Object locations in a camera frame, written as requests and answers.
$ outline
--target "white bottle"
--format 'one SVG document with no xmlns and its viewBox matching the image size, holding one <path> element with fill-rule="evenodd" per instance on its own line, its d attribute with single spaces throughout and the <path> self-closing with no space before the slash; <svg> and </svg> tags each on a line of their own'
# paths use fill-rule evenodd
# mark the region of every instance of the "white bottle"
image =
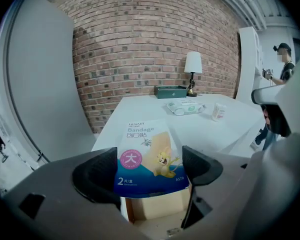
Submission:
<svg viewBox="0 0 300 240">
<path fill-rule="evenodd" d="M 219 103 L 214 104 L 214 110 L 211 115 L 212 120 L 220 122 L 225 116 L 226 107 L 227 106 L 221 105 Z"/>
</svg>

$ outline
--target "white table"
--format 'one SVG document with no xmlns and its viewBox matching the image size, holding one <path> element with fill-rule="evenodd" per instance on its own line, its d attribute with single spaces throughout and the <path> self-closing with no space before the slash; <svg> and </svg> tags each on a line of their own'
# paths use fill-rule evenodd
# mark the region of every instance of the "white table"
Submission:
<svg viewBox="0 0 300 240">
<path fill-rule="evenodd" d="M 242 154 L 260 128 L 264 126 L 262 110 L 220 94 L 200 94 L 189 98 L 205 104 L 200 114 L 174 115 L 166 103 L 174 99 L 157 99 L 154 95 L 124 97 L 106 123 L 92 151 L 117 147 L 129 122 L 165 119 L 181 154 L 183 145 L 199 152 Z M 223 121 L 211 119 L 214 104 L 226 105 Z"/>
</svg>

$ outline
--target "black t-shirt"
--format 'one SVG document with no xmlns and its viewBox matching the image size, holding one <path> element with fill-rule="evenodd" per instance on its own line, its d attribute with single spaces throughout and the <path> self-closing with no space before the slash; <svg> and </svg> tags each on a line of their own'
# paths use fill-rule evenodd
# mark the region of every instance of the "black t-shirt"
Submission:
<svg viewBox="0 0 300 240">
<path fill-rule="evenodd" d="M 294 67 L 295 64 L 293 64 L 291 61 L 288 61 L 281 71 L 280 79 L 283 81 L 288 81 L 289 78 L 294 74 Z"/>
</svg>

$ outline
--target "lamp base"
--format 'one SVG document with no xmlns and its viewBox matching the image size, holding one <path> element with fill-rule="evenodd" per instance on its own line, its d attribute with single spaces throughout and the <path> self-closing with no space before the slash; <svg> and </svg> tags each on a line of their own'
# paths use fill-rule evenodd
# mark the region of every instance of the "lamp base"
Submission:
<svg viewBox="0 0 300 240">
<path fill-rule="evenodd" d="M 196 92 L 194 92 L 194 91 L 192 90 L 192 88 L 191 88 L 191 89 L 188 89 L 186 95 L 187 95 L 188 97 L 197 97 L 198 94 L 197 94 Z"/>
</svg>

